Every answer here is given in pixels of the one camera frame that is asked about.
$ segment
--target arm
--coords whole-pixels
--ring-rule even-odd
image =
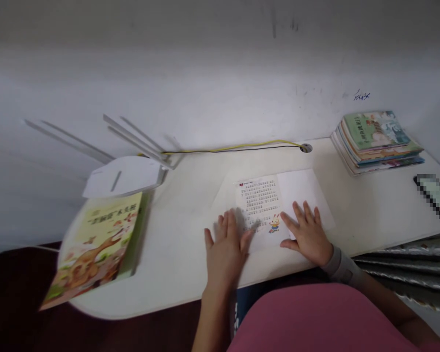
[[[200,318],[193,352],[226,351],[230,344],[228,308],[231,291],[240,276],[248,253],[252,231],[239,237],[233,210],[219,216],[214,243],[204,230],[207,250],[207,286],[202,294]]]
[[[298,223],[287,214],[281,213],[282,220],[296,240],[284,240],[280,246],[300,252],[312,263],[324,267],[333,257],[334,247],[321,226],[318,208],[314,209],[314,216],[307,202],[303,203],[303,208],[304,212],[297,202],[293,203]],[[360,270],[357,289],[388,318],[404,337],[418,347],[429,342],[440,342],[437,334],[393,292],[361,269],[357,270]]]

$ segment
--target child's hand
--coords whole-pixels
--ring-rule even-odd
[[[298,224],[286,213],[282,212],[280,217],[288,229],[293,233],[296,241],[283,240],[280,247],[289,248],[300,252],[303,256],[318,266],[325,266],[332,257],[333,247],[329,242],[323,227],[318,208],[314,208],[314,216],[311,213],[308,203],[303,203],[305,214],[302,213],[297,202],[293,202],[293,211],[297,217]]]
[[[205,293],[224,296],[230,293],[243,269],[253,231],[238,235],[233,209],[219,215],[219,232],[214,243],[209,229],[204,229],[207,249],[207,287]]]

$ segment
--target white paper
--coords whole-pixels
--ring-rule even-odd
[[[292,207],[295,200],[302,208],[306,200],[312,211],[317,206],[325,230],[335,227],[313,169],[240,181],[236,184],[235,193],[236,205],[241,212],[241,216],[238,216],[240,228],[243,231],[255,229],[249,253],[278,246],[287,238],[295,239],[280,218],[280,212],[284,211],[296,219]]]
[[[280,188],[277,175],[241,181],[236,184],[236,204],[241,211],[239,218],[243,231],[254,228],[255,233],[249,252],[278,246],[288,238],[288,230],[282,219]]]
[[[318,207],[319,214],[321,215],[321,223],[325,230],[335,227],[334,218],[332,217],[328,202],[324,198],[323,191],[321,191],[313,169],[277,174],[277,180],[282,194],[284,212],[292,219],[296,219],[292,207],[293,202],[296,200],[303,210],[303,202],[306,200],[312,212],[315,206]]]

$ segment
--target dark floor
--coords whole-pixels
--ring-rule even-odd
[[[38,312],[56,261],[56,252],[35,248],[0,254],[0,351],[191,350],[200,301],[119,321],[92,318],[68,303]]]

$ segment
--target phone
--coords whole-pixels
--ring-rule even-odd
[[[420,193],[430,202],[440,217],[440,181],[437,176],[419,174],[414,176],[414,182]]]

